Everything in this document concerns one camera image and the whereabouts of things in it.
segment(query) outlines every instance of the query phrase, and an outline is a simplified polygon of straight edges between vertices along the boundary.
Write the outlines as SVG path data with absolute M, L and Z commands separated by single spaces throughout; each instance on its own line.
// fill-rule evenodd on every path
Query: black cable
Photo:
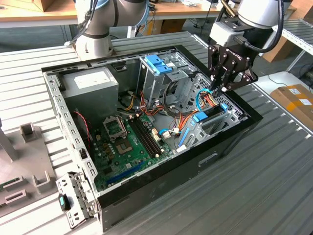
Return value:
M 63 32 L 63 29 L 62 29 L 62 26 L 61 26 L 61 25 L 60 25 L 60 28 L 61 28 L 61 30 L 62 30 L 63 40 L 64 40 L 64 42 L 66 42 L 65 36 L 64 36 L 64 32 Z
M 88 12 L 87 12 L 86 16 L 85 16 L 85 20 L 83 21 L 82 25 L 78 27 L 78 29 L 79 29 L 78 34 L 69 42 L 70 44 L 75 42 L 87 30 L 86 25 L 88 24 L 89 21 L 91 22 L 91 20 L 93 18 L 93 15 L 94 15 L 94 12 L 95 12 L 98 0 L 93 0 L 92 2 L 93 2 L 93 4 L 92 4 L 92 10 L 91 10 L 90 17 L 88 16 Z
M 175 108 L 175 107 L 173 107 L 172 109 L 177 110 L 178 113 L 174 113 L 173 111 L 171 111 L 171 110 L 168 108 L 166 97 L 167 97 L 167 94 L 168 94 L 169 90 L 171 90 L 176 84 L 177 84 L 177 82 L 170 82 L 170 83 L 167 85 L 167 87 L 165 88 L 164 93 L 163 93 L 163 107 L 164 107 L 164 110 L 166 111 L 166 113 L 167 113 L 169 116 L 171 116 L 171 117 L 173 117 L 173 118 L 179 118 L 179 117 L 180 117 L 180 115 L 179 115 L 179 114 L 180 114 L 180 111 L 179 111 L 179 109 L 177 109 L 177 108 Z M 190 112 L 185 112 L 185 113 L 181 113 L 181 114 L 184 116 L 184 115 L 188 115 L 188 114 L 191 114 L 191 113 L 192 113 L 192 111 L 190 111 Z
M 152 8 L 150 8 L 149 10 L 152 11 L 153 16 L 152 16 L 151 20 L 150 20 L 149 22 L 147 22 L 147 24 L 150 24 L 150 22 L 151 22 L 153 19 L 155 19 L 155 16 L 156 16 L 156 10 L 154 10 L 154 12 L 153 12 Z M 144 26 L 145 26 L 145 24 L 144 24 L 144 25 L 139 25 L 139 27 L 137 28 L 137 31 L 136 31 L 136 33 L 135 33 L 135 37 L 137 36 L 137 34 L 139 33 L 139 31 L 143 29 Z
M 201 26 L 200 37 L 201 37 L 201 35 L 202 35 L 202 31 L 203 31 L 203 29 L 204 29 L 204 26 L 205 26 L 205 24 L 206 24 L 206 22 L 207 22 L 207 18 L 208 18 L 208 16 L 209 16 L 210 10 L 211 10 L 211 5 L 210 5 L 210 7 L 209 7 L 209 9 L 208 9 L 208 11 L 207 11 L 207 14 L 206 14 L 206 17 L 205 17 L 205 21 L 204 21 L 203 25 Z
M 267 74 L 267 76 L 268 76 L 269 80 L 271 80 L 273 83 L 276 83 L 276 84 L 278 84 L 278 85 L 285 85 L 285 87 L 287 87 L 287 85 L 286 85 L 285 83 L 275 82 L 274 80 L 272 80 L 272 79 L 269 77 L 268 74 Z
M 65 36 L 66 36 L 67 41 L 68 41 L 68 37 L 67 37 L 67 30 L 65 29 L 65 25 L 63 26 L 63 28 L 64 28 L 64 33 L 65 33 Z
M 152 25 L 152 29 L 151 29 L 151 34 L 150 35 L 152 35 L 152 33 L 153 33 L 153 29 L 154 29 L 154 27 L 155 27 L 155 22 L 156 22 L 156 10 L 154 9 L 154 11 L 153 11 L 154 13 L 153 13 L 153 17 L 152 17 L 152 19 L 153 19 L 153 25 Z
M 258 48 L 258 47 L 255 47 L 249 43 L 244 43 L 244 46 L 253 50 L 253 51 L 256 51 L 258 53 L 266 53 L 266 52 L 269 52 L 270 50 L 274 49 L 274 47 L 278 44 L 279 40 L 280 40 L 280 37 L 282 36 L 282 33 L 283 33 L 283 29 L 284 29 L 284 0 L 278 0 L 278 28 L 277 28 L 277 33 L 275 35 L 275 38 L 272 42 L 271 45 L 269 45 L 267 48 L 264 48 L 264 49 L 261 49 L 261 48 Z
M 223 6 L 222 8 L 221 8 L 221 11 L 219 12 L 219 15 L 217 16 L 217 18 L 215 19 L 215 23 L 216 22 L 219 22 L 219 21 L 221 21 L 221 18 L 223 17 L 223 14 L 225 13 L 225 11 L 226 11 L 226 9 L 225 9 L 225 7 Z
M 110 36 L 113 37 L 113 38 L 119 39 L 118 37 L 116 37 L 116 36 L 114 36 L 114 35 L 110 35 Z

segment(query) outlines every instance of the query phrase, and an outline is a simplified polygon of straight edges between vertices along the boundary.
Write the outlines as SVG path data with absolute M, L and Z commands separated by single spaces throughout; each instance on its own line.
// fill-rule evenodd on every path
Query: connector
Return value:
M 169 131 L 166 131 L 166 132 L 164 132 L 164 133 L 162 134 L 162 136 L 163 136 L 163 138 L 168 139 L 168 138 L 171 137 L 171 134 L 170 134 Z
M 156 130 L 155 128 L 153 128 L 153 129 L 151 130 L 151 133 L 152 133 L 152 135 L 157 135 L 157 134 L 158 134 L 158 132 L 157 132 L 157 130 Z
M 158 135 L 153 136 L 153 139 L 154 139 L 156 142 L 159 142 L 159 141 L 161 140 L 161 138 L 160 138 Z
M 173 133 L 178 134 L 179 133 L 179 128 L 175 127 L 173 130 Z

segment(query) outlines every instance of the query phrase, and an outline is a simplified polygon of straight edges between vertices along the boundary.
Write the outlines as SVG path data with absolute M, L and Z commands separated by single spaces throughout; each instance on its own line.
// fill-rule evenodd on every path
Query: red wire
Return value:
M 85 119 L 85 118 L 84 118 L 84 116 L 83 116 L 83 115 L 81 115 L 79 112 L 74 111 L 74 113 L 78 114 L 78 115 L 82 118 L 82 120 L 84 121 L 84 123 L 85 123 L 86 130 L 87 130 L 87 138 L 88 138 L 88 150 L 90 150 L 89 128 L 88 128 L 88 125 L 87 125 L 86 119 Z
M 213 102 L 208 97 L 205 96 L 204 98 L 211 106 L 215 106 L 215 104 L 213 104 Z

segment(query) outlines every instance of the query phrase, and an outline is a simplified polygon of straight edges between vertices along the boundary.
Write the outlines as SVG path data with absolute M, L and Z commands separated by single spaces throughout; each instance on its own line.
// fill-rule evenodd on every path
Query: orange wire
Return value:
M 205 96 L 204 98 L 211 106 L 215 106 L 215 104 L 213 104 L 212 101 L 208 97 Z
M 189 115 L 184 119 L 184 121 L 182 122 L 182 124 L 181 124 L 180 127 L 179 127 L 179 130 L 181 130 L 181 129 L 185 126 L 185 124 L 186 124 L 186 122 L 188 121 L 188 119 L 192 116 L 192 114 L 194 114 L 194 113 L 196 113 L 196 112 L 197 112 L 197 110 L 192 111 L 192 113 L 189 114 Z

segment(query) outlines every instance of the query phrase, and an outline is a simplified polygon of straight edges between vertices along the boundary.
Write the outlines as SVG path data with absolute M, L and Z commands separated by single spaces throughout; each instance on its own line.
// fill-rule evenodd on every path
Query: motherboard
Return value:
M 173 155 L 162 139 L 155 140 L 154 127 L 145 114 L 133 119 L 117 116 L 120 122 L 110 118 L 111 125 L 104 122 L 103 128 L 91 134 L 91 152 L 98 171 L 94 182 L 99 191 Z M 117 133 L 122 137 L 113 140 Z

